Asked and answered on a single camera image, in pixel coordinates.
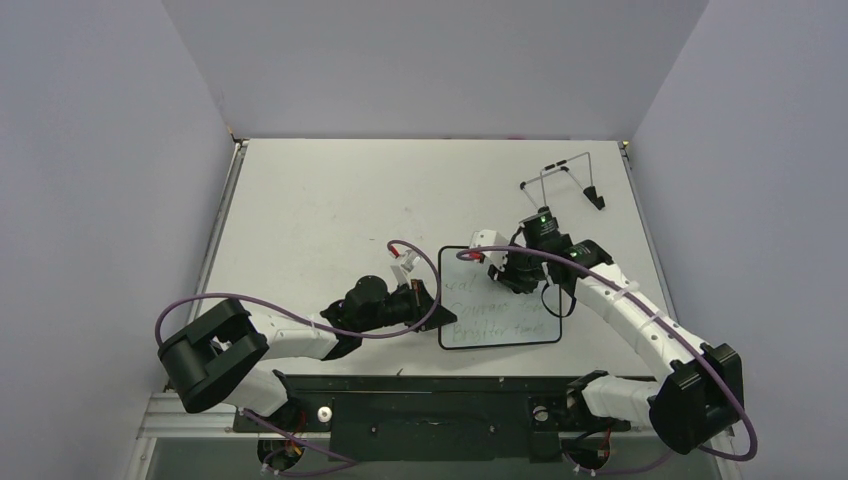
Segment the small black-framed whiteboard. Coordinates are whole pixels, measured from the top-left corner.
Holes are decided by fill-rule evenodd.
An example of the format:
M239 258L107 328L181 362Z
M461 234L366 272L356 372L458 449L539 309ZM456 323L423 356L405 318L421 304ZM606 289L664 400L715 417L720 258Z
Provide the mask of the small black-framed whiteboard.
M457 321L439 328L445 350L467 350L556 343L571 300L556 287L540 283L529 294L517 294L492 280L487 267L456 258L459 246L438 254L441 304Z

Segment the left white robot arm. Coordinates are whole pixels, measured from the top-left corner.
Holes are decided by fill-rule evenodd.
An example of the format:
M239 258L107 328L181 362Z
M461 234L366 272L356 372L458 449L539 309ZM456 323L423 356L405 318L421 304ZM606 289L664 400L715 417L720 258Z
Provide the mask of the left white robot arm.
M157 357L186 412L220 404L246 408L275 430L295 423L299 405L268 361L337 360L366 338L437 330L458 320L420 279L389 290L379 277L362 277L342 299L301 320L252 312L245 300L224 298L170 337L159 338Z

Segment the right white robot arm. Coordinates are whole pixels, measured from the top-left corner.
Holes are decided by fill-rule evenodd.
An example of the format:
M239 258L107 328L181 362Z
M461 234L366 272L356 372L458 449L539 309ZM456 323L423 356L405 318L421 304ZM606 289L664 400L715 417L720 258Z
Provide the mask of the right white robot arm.
M564 400L578 427L615 419L650 427L671 450L705 447L737 422L746 423L742 362L728 344L712 346L687 331L643 294L593 240L573 242L546 207L522 220L522 244L494 230L471 237L472 255L489 277L516 294L555 286L573 305L593 311L648 367L650 381L597 372Z

